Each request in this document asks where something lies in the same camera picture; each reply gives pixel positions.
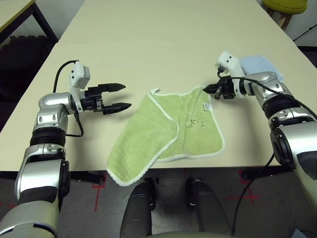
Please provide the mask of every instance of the green towel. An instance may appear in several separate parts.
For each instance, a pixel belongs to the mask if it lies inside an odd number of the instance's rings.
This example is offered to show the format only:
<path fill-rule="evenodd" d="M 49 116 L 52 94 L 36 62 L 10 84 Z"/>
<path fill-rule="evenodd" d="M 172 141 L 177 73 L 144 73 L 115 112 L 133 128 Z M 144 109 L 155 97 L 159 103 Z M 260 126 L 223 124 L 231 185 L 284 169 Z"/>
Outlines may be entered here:
<path fill-rule="evenodd" d="M 151 91 L 116 141 L 107 171 L 121 186 L 139 180 L 154 162 L 210 158 L 224 149 L 211 99 L 201 87 L 186 94 Z"/>

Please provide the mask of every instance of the towel label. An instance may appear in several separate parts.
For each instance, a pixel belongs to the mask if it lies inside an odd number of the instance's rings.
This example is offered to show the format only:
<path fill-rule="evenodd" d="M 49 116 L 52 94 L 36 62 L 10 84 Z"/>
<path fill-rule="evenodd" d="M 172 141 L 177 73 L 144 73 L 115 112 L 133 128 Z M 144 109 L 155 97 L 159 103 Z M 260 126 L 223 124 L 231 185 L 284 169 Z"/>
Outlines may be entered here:
<path fill-rule="evenodd" d="M 204 109 L 205 111 L 210 111 L 211 112 L 211 105 L 208 103 L 204 103 Z"/>

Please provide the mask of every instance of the table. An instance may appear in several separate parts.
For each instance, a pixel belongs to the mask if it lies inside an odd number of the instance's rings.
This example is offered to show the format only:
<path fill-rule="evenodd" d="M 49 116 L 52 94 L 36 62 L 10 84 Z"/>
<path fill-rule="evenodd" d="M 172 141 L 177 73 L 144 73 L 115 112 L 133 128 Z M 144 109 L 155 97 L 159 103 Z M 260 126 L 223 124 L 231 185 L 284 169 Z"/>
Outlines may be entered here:
<path fill-rule="evenodd" d="M 33 15 L 48 39 L 57 43 L 58 38 L 45 20 L 35 0 L 0 0 L 0 43 Z"/>
<path fill-rule="evenodd" d="M 213 65 L 223 50 L 239 58 L 265 56 L 284 75 L 296 98 L 317 110 L 316 68 L 255 1 L 86 0 L 3 128 L 0 170 L 19 169 L 38 100 L 52 92 L 56 71 L 65 61 L 79 59 L 90 67 L 88 86 L 126 85 L 119 92 L 104 93 L 105 104 L 132 103 L 118 114 L 85 113 L 84 137 L 66 139 L 70 170 L 92 171 L 106 168 L 116 139 L 150 90 L 183 93 L 217 82 Z M 57 92 L 69 90 L 70 71 L 71 66 L 62 71 Z M 155 163 L 152 168 L 261 166 L 268 161 L 270 130 L 255 97 L 213 100 L 212 105 L 225 151 L 210 159 Z M 73 117 L 68 133 L 79 133 Z"/>

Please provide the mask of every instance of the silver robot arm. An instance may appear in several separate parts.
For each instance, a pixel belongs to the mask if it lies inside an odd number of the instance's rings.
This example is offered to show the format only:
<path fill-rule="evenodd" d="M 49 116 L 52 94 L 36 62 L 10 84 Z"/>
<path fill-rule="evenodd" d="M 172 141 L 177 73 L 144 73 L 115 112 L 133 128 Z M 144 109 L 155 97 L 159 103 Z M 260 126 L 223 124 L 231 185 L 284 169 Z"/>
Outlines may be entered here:
<path fill-rule="evenodd" d="M 78 75 L 76 68 L 78 65 L 75 65 L 71 75 Z M 85 74 L 77 79 L 85 79 Z M 101 96 L 102 92 L 114 92 L 123 88 L 125 86 L 121 84 L 102 84 L 86 91 L 76 88 L 75 97 L 66 92 L 48 94 L 40 99 L 40 110 L 30 146 L 25 150 L 15 182 L 14 191 L 18 205 L 1 220 L 0 238 L 58 236 L 59 211 L 70 187 L 69 163 L 65 159 L 64 147 L 68 115 L 74 114 L 76 120 L 79 119 L 79 108 L 82 112 L 92 110 L 103 112 L 104 115 L 125 110 L 131 104 L 117 103 L 104 106 Z"/>
<path fill-rule="evenodd" d="M 218 100 L 234 97 L 255 96 L 268 119 L 270 138 L 277 161 L 294 170 L 314 212 L 317 212 L 317 118 L 301 107 L 287 87 L 277 80 L 273 72 L 242 75 L 239 61 L 228 52 L 218 59 L 218 75 L 229 72 L 231 76 L 220 77 L 217 84 L 204 91 L 214 94 Z"/>

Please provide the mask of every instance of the yellow chair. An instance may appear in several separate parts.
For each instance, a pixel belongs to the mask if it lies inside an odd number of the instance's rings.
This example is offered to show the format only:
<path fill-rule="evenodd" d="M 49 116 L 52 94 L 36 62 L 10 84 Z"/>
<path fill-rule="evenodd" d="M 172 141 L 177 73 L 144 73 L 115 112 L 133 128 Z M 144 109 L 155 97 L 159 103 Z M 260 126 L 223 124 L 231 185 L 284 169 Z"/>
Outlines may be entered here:
<path fill-rule="evenodd" d="M 280 13 L 281 17 L 277 24 L 283 30 L 294 14 L 300 14 L 307 8 L 307 0 L 263 0 L 263 4 L 267 6 L 266 11 L 270 16 L 275 12 Z"/>

